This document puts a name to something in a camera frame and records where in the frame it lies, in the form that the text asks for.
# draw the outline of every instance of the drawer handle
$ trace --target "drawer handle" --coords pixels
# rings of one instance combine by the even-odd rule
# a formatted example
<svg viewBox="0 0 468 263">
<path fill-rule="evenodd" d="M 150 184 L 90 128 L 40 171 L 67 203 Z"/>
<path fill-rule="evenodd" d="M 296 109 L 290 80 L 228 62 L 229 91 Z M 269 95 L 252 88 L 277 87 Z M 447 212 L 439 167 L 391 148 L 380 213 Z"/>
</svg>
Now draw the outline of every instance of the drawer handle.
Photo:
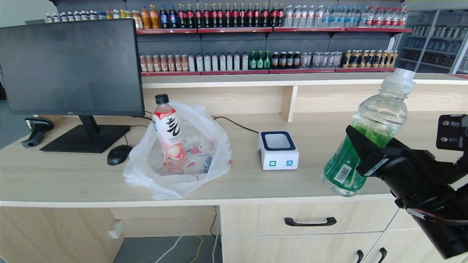
<svg viewBox="0 0 468 263">
<path fill-rule="evenodd" d="M 362 259 L 364 258 L 364 253 L 362 250 L 358 250 L 356 254 L 358 254 L 358 261 L 356 263 L 361 263 Z"/>
<path fill-rule="evenodd" d="M 381 248 L 380 249 L 380 260 L 378 263 L 382 263 L 382 261 L 384 260 L 384 258 L 387 256 L 387 250 L 385 248 Z"/>
<path fill-rule="evenodd" d="M 332 226 L 336 224 L 336 219 L 334 217 L 327 217 L 327 223 L 320 223 L 320 224 L 300 224 L 294 222 L 294 219 L 290 217 L 285 218 L 285 224 L 288 226 Z"/>
</svg>

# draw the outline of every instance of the gray floor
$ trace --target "gray floor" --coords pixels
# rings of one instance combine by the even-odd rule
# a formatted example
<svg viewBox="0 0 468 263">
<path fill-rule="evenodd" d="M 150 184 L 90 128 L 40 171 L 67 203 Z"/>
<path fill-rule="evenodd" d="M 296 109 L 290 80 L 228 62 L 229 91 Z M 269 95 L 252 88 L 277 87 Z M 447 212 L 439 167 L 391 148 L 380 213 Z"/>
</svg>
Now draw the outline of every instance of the gray floor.
<svg viewBox="0 0 468 263">
<path fill-rule="evenodd" d="M 11 115 L 8 101 L 0 102 L 0 149 L 29 134 L 29 128 L 24 122 L 24 115 Z M 114 263 L 155 263 L 158 258 L 171 248 L 178 237 L 163 238 L 127 238 L 114 260 Z M 198 259 L 194 263 L 212 262 L 214 238 L 203 236 Z M 177 246 L 159 263 L 188 263 L 195 258 L 200 239 L 196 236 L 185 236 Z M 217 245 L 215 262 L 221 263 L 221 247 Z"/>
</svg>

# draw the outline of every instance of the yellow cable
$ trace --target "yellow cable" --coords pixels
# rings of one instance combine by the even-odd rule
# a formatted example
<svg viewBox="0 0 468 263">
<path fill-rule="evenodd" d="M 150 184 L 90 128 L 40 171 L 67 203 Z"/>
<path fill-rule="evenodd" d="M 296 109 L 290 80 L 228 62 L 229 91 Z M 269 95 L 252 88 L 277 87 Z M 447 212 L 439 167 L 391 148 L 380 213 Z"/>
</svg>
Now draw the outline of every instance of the yellow cable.
<svg viewBox="0 0 468 263">
<path fill-rule="evenodd" d="M 209 213 L 206 214 L 205 218 L 203 219 L 203 221 L 198 226 L 197 233 L 200 231 L 203 223 L 206 221 L 206 219 L 208 218 L 209 215 L 210 215 Z M 203 237 L 201 237 L 200 235 L 197 235 L 197 237 L 199 237 L 201 239 L 201 242 L 200 242 L 200 245 L 198 246 L 198 250 L 197 250 L 197 254 L 195 255 L 195 258 L 192 261 L 190 261 L 189 263 L 194 263 L 197 260 L 198 254 L 200 253 L 200 248 L 202 247 L 202 244 L 203 244 L 203 241 L 204 241 Z"/>
</svg>

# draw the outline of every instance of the black bottle cap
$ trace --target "black bottle cap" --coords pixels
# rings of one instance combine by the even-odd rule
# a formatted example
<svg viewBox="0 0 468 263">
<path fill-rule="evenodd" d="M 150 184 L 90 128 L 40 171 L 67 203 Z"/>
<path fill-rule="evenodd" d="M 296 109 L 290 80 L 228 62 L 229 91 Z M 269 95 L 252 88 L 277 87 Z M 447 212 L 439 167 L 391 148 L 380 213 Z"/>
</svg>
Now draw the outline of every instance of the black bottle cap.
<svg viewBox="0 0 468 263">
<path fill-rule="evenodd" d="M 169 96 L 167 94 L 158 94 L 154 96 L 156 104 L 166 104 L 169 103 Z"/>
</svg>

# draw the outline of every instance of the plastic bag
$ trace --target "plastic bag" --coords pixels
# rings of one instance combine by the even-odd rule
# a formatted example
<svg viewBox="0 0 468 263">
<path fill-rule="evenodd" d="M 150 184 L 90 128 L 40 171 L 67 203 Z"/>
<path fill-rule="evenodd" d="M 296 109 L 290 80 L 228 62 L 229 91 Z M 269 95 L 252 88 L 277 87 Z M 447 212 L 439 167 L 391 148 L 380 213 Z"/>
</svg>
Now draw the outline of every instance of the plastic bag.
<svg viewBox="0 0 468 263">
<path fill-rule="evenodd" d="M 183 198 L 200 185 L 226 174 L 231 168 L 231 146 L 226 132 L 205 107 L 171 102 L 177 111 L 187 152 L 187 162 L 178 174 L 167 175 L 158 132 L 149 125 L 125 165 L 127 184 L 147 186 L 156 200 Z"/>
</svg>

